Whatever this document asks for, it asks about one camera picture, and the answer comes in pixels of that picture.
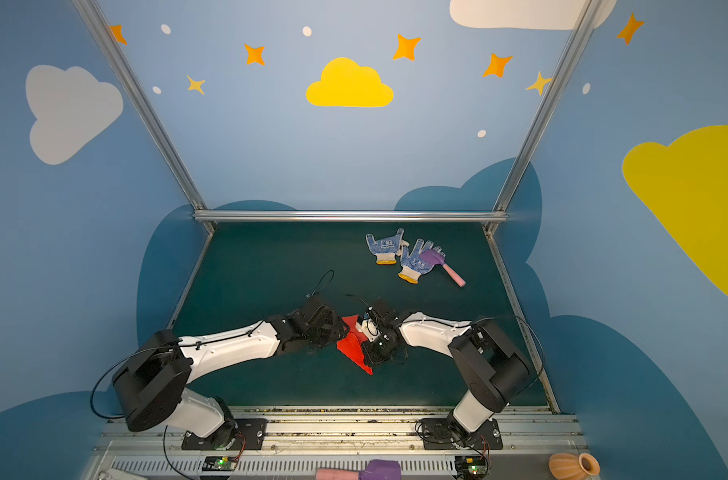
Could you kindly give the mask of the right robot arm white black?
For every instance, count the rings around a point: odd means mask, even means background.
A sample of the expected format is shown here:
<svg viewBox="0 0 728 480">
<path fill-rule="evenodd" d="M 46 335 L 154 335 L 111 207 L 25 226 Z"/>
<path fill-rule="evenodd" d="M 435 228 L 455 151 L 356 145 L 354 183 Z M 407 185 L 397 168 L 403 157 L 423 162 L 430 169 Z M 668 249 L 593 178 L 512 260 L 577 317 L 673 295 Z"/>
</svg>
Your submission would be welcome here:
<svg viewBox="0 0 728 480">
<path fill-rule="evenodd" d="M 397 313 L 378 301 L 352 330 L 362 334 L 364 363 L 374 367 L 400 349 L 424 348 L 446 355 L 467 386 L 434 440 L 469 441 L 525 389 L 535 368 L 493 318 L 455 321 L 423 312 Z"/>
</svg>

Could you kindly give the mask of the red square paper sheet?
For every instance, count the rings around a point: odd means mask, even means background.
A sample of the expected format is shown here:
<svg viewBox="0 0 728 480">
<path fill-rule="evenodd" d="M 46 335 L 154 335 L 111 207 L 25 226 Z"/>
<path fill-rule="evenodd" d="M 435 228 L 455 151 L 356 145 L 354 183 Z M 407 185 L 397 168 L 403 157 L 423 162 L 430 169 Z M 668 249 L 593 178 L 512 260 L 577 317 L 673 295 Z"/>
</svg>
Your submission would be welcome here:
<svg viewBox="0 0 728 480">
<path fill-rule="evenodd" d="M 360 330 L 359 316 L 343 316 L 343 322 L 348 327 L 347 335 L 337 342 L 337 349 L 353 361 L 369 375 L 373 369 L 366 362 L 362 344 L 368 342 L 368 337 Z"/>
</svg>

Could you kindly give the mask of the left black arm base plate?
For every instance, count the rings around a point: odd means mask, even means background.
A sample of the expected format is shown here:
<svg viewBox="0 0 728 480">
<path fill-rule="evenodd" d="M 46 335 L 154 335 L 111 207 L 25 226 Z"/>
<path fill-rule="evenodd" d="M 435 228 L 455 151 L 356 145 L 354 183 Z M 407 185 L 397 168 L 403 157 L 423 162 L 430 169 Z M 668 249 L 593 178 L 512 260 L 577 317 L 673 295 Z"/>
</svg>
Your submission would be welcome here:
<svg viewBox="0 0 728 480">
<path fill-rule="evenodd" d="M 261 450 L 265 439 L 267 420 L 264 418 L 227 419 L 218 429 L 206 437 L 187 431 L 183 450 L 242 451 Z"/>
</svg>

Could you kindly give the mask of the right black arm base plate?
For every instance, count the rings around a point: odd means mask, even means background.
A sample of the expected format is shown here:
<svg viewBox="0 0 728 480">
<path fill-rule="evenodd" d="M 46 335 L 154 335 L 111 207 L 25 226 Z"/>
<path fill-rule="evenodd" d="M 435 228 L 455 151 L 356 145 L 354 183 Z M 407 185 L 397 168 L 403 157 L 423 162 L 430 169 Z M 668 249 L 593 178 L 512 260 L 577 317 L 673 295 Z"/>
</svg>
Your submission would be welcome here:
<svg viewBox="0 0 728 480">
<path fill-rule="evenodd" d="M 475 433 L 464 432 L 448 419 L 425 418 L 415 425 L 415 433 L 426 450 L 502 450 L 503 439 L 496 419 L 485 421 Z"/>
</svg>

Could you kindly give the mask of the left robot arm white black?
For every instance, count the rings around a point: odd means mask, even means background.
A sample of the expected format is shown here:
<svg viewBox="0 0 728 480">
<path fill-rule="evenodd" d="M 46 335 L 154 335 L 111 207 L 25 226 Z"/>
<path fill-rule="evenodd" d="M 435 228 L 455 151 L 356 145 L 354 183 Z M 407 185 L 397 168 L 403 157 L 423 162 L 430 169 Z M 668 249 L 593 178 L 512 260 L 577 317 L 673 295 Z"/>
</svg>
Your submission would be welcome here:
<svg viewBox="0 0 728 480">
<path fill-rule="evenodd" d="M 313 295 L 289 314 L 239 329 L 184 337 L 158 331 L 120 364 L 111 383 L 130 431 L 162 425 L 205 438 L 222 430 L 231 414 L 222 402 L 194 392 L 189 384 L 248 361 L 325 348 L 349 332 L 343 318 Z"/>
</svg>

